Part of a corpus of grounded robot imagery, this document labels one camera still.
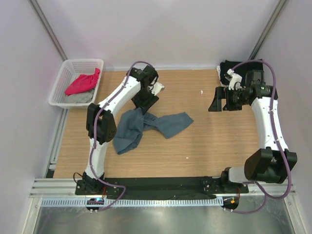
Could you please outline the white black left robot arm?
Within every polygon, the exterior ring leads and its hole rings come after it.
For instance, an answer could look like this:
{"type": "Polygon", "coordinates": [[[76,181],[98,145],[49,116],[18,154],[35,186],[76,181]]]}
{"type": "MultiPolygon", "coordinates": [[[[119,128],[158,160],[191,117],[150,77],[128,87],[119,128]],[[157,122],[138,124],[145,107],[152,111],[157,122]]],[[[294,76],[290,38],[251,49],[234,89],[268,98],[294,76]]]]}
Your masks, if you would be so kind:
{"type": "Polygon", "coordinates": [[[90,153],[82,179],[77,183],[77,194],[98,195],[102,192],[106,151],[117,133],[115,116],[129,100],[146,113],[158,101],[157,95],[164,88],[158,77],[150,64],[142,70],[131,66],[121,84],[106,99],[88,106],[86,130],[90,153]]]}

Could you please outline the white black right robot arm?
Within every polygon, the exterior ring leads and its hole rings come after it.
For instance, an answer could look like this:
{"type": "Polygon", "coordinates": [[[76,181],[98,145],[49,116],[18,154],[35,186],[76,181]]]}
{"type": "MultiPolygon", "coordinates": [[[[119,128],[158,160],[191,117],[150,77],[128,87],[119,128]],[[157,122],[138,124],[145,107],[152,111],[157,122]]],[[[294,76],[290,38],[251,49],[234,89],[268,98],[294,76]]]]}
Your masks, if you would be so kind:
{"type": "Polygon", "coordinates": [[[253,70],[247,73],[246,84],[233,69],[226,72],[230,83],[227,87],[216,87],[210,112],[240,111],[249,105],[256,119],[259,149],[253,153],[242,167],[226,168],[220,180],[220,188],[231,193],[237,184],[261,181],[281,184],[288,180],[291,186],[291,169],[297,163],[297,154],[289,151],[283,138],[277,106],[276,88],[266,85],[264,72],[253,70]]]}

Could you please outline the teal blue t-shirt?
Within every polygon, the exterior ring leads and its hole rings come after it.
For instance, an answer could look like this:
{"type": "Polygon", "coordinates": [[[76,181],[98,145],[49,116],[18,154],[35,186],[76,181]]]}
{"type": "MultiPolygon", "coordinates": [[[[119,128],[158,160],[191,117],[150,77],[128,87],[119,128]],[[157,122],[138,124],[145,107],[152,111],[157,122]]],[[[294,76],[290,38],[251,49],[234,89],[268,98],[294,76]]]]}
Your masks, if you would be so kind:
{"type": "Polygon", "coordinates": [[[169,139],[184,131],[193,122],[186,112],[157,117],[151,113],[143,114],[140,108],[129,110],[121,115],[113,146],[116,153],[121,155],[137,148],[144,131],[156,130],[169,139]]]}

